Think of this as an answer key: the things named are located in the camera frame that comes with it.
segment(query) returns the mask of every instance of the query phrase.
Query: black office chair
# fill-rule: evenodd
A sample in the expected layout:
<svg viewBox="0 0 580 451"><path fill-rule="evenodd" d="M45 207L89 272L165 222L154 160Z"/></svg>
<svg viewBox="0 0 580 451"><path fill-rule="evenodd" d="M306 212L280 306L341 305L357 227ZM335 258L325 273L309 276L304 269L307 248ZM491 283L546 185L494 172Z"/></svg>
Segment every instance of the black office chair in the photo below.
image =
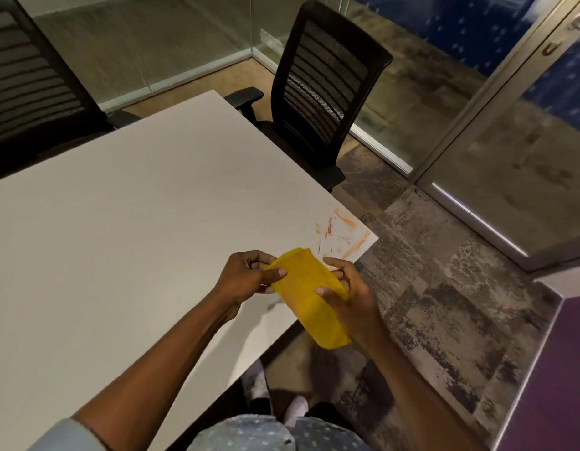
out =
<svg viewBox="0 0 580 451"><path fill-rule="evenodd" d="M107 117L18 1L0 0L0 178L138 119Z"/></svg>
<svg viewBox="0 0 580 451"><path fill-rule="evenodd" d="M373 84L393 57L317 0L302 5L271 89L273 122L257 121L255 87L226 100L326 190L344 181L336 159Z"/></svg>

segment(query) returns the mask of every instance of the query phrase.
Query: person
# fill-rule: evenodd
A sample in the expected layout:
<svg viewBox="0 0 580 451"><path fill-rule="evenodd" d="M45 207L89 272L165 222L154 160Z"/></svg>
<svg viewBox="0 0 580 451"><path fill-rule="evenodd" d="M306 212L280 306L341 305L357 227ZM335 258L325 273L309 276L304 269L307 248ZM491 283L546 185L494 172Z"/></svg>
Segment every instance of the person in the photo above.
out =
<svg viewBox="0 0 580 451"><path fill-rule="evenodd" d="M46 432L30 451L146 451L217 330L236 317L244 301L255 293L272 293L271 284L287 274L283 269L264 270L274 260L275 257L258 250L232 254L206 297L72 418L60 421ZM349 300L344 302L332 290L322 287L316 292L330 304L346 333L383 374L416 448L419 451L484 449L481 441L391 340L376 299L355 266L336 258L324 258L324 261L337 269L334 275L348 290ZM260 385L260 401L255 403L263 408L266 382L262 368L257 364L256 370L252 368L242 379L249 391L250 385L252 388ZM317 415L304 411L308 408L304 402L294 407L290 409L294 413L285 423L271 416L270 409L266 414L229 418L200 432L188 451L368 449L350 430L348 422L345 421L344 427L337 424L341 421L326 422L313 417Z"/></svg>

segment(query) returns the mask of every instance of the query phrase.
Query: shirt sleeve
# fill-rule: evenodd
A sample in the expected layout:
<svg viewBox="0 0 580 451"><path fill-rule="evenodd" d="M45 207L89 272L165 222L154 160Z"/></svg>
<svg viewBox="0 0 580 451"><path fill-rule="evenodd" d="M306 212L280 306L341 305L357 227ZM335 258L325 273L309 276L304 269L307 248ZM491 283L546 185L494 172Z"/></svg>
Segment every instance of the shirt sleeve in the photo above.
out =
<svg viewBox="0 0 580 451"><path fill-rule="evenodd" d="M107 451L107 449L88 429L73 418L67 418L54 424L27 451Z"/></svg>

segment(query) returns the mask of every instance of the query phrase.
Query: shoe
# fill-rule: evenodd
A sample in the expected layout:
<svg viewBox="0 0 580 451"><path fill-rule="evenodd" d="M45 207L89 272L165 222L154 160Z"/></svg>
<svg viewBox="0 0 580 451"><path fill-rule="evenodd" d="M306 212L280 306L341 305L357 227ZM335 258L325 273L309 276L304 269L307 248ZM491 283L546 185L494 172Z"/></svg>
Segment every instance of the shoe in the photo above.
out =
<svg viewBox="0 0 580 451"><path fill-rule="evenodd" d="M309 402L302 396L296 396L290 402L284 415L284 424L287 427L294 427L296 425L296 419L305 416L309 411Z"/></svg>
<svg viewBox="0 0 580 451"><path fill-rule="evenodd" d="M244 397L246 403L250 404L255 399L269 399L271 404L271 394L269 394L269 387L267 386L267 379L264 377L263 364L260 359L256 360L247 371L240 377L242 389L244 390Z"/></svg>

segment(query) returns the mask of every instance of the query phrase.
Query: yellow microfiber towel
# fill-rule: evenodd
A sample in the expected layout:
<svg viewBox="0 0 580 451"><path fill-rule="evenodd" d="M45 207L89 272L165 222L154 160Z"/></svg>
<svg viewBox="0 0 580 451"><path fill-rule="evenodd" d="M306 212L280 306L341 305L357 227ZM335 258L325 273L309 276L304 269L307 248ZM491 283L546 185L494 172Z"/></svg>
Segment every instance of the yellow microfiber towel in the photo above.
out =
<svg viewBox="0 0 580 451"><path fill-rule="evenodd" d="M319 346L334 349L351 342L334 310L315 290L318 286L333 289L345 301L348 293L308 248L283 254L267 267L273 268L286 269L288 274L272 286Z"/></svg>

